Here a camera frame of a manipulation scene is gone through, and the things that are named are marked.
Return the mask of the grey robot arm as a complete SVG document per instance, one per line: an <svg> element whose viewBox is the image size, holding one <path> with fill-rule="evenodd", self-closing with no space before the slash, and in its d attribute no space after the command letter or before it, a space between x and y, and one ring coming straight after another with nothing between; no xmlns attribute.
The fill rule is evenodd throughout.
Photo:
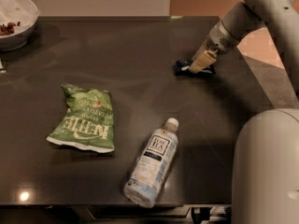
<svg viewBox="0 0 299 224"><path fill-rule="evenodd" d="M276 105L251 118L235 144L232 224L299 224L299 14L293 0L242 0L209 32L193 55L197 74L264 27L281 68L251 59Z"/></svg>

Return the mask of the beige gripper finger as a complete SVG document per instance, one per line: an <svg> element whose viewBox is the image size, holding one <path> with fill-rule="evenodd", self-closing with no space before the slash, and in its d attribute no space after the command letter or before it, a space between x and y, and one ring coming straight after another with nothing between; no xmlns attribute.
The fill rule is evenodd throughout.
<svg viewBox="0 0 299 224"><path fill-rule="evenodd" d="M206 40L202 43L200 48L195 52L192 56L193 61L204 61L208 57L208 46L206 44Z"/></svg>
<svg viewBox="0 0 299 224"><path fill-rule="evenodd" d="M208 57L204 61L193 61L189 70L193 73L198 73L206 67L209 67L217 60L217 53L214 50L208 50Z"/></svg>

